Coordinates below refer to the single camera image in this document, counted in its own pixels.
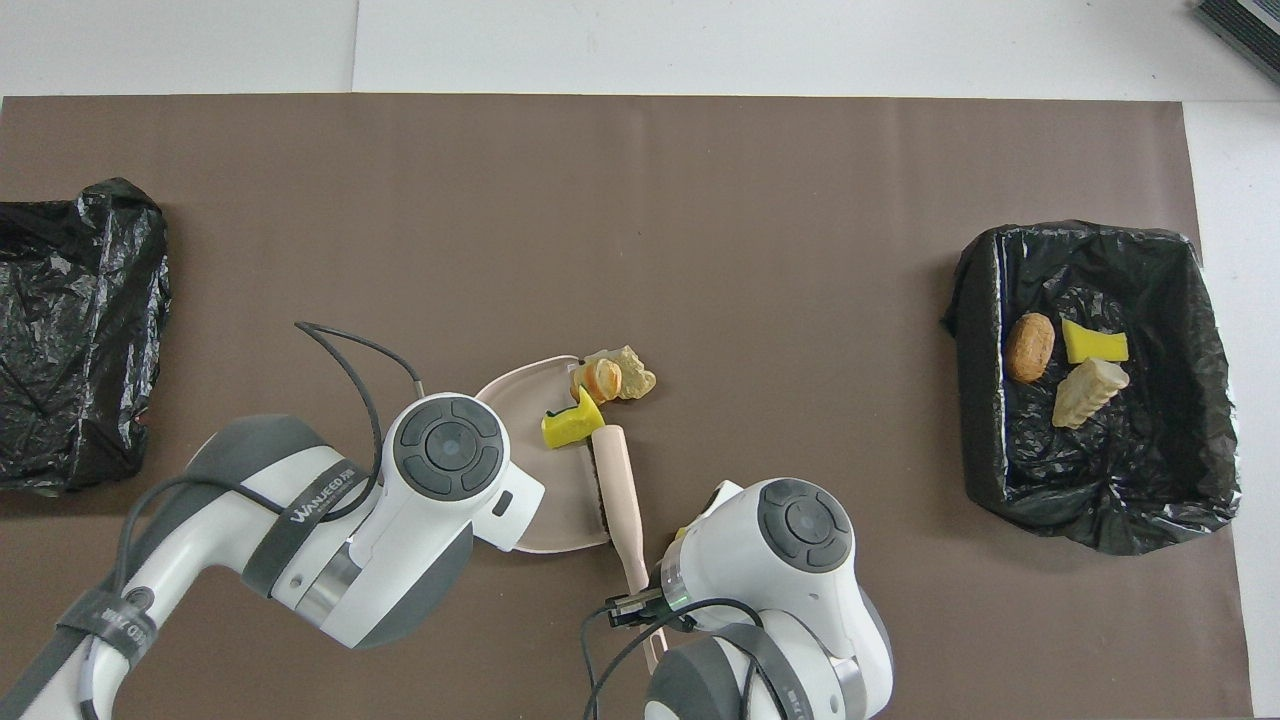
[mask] food piece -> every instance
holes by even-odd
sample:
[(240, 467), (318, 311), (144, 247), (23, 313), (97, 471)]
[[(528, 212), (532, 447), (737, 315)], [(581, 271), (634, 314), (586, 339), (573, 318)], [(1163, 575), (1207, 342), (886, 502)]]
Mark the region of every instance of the food piece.
[(623, 400), (644, 397), (653, 389), (653, 386), (658, 384), (657, 375), (644, 369), (644, 363), (640, 361), (640, 356), (636, 355), (635, 350), (631, 350), (630, 345), (623, 345), (620, 350), (594, 352), (584, 357), (584, 361), (590, 363), (600, 357), (617, 363), (618, 368), (622, 369), (622, 391), (618, 397)]
[(1087, 357), (1124, 363), (1129, 359), (1129, 338), (1124, 333), (1100, 333), (1062, 318), (1062, 342), (1066, 343), (1066, 361), (1073, 365)]
[(1014, 323), (1005, 343), (1005, 369), (1020, 383), (1033, 383), (1044, 374), (1053, 352), (1053, 323), (1039, 313), (1028, 313)]
[(590, 392), (577, 393), (577, 406), (543, 415), (543, 442), (556, 450), (571, 442), (586, 439), (596, 428), (604, 427), (604, 416), (595, 406)]
[(607, 357), (596, 357), (573, 370), (568, 392), (577, 400), (577, 388), (585, 387), (596, 405), (608, 402), (622, 392), (622, 368)]
[(1129, 386), (1120, 365), (1088, 357), (1057, 386), (1053, 400), (1053, 427), (1076, 429), (1117, 392)]

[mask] brush handle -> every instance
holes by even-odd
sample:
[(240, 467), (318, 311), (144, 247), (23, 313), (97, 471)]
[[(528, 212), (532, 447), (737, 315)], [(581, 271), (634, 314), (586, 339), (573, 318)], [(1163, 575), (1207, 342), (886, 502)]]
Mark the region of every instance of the brush handle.
[[(631, 474), (631, 456), (627, 438), (618, 425), (604, 425), (591, 433), (591, 452), (595, 473), (600, 482), (600, 501), (608, 521), (613, 547), (622, 559), (622, 571), (627, 577), (627, 592), (637, 593), (649, 585), (649, 573), (644, 564), (644, 528), (640, 524), (640, 501)], [(649, 673), (658, 666), (658, 657), (667, 651), (667, 637), (654, 633), (644, 646)]]

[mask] trash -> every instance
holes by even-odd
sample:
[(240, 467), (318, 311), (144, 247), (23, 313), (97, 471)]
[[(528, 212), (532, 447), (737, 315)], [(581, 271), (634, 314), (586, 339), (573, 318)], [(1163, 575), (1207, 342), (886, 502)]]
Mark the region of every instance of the trash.
[[(1130, 386), (1079, 429), (1051, 421), (1071, 370), (1062, 343), (1034, 383), (1005, 377), (1001, 348), (1025, 313), (1128, 338)], [(987, 231), (960, 258), (943, 324), (956, 338), (965, 488), (978, 505), (1111, 555), (1185, 542), (1235, 516), (1228, 363), (1184, 237), (1082, 222)]]
[(128, 181), (0, 202), (0, 489), (137, 474), (169, 301), (164, 217)]

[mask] white tile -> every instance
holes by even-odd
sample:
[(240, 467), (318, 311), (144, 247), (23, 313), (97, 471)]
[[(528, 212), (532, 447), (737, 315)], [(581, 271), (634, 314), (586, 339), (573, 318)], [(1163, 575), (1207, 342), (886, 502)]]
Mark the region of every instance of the white tile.
[(5, 0), (0, 95), (351, 90), (357, 0)]
[(362, 0), (357, 91), (1276, 100), (1185, 0)]
[(1280, 716), (1280, 102), (1188, 102), (1187, 142), (1235, 397), (1244, 498), (1233, 523), (1253, 712)]

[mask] round gray button cover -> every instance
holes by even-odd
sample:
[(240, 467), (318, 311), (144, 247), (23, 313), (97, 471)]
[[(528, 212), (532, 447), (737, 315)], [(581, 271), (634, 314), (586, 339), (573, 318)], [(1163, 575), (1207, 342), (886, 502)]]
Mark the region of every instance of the round gray button cover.
[(835, 570), (852, 550), (849, 514), (813, 483), (796, 478), (771, 482), (760, 491), (755, 514), (769, 550), (797, 570)]
[(399, 424), (393, 456), (410, 487), (443, 501), (475, 497), (498, 477), (498, 419), (470, 397), (439, 397)]

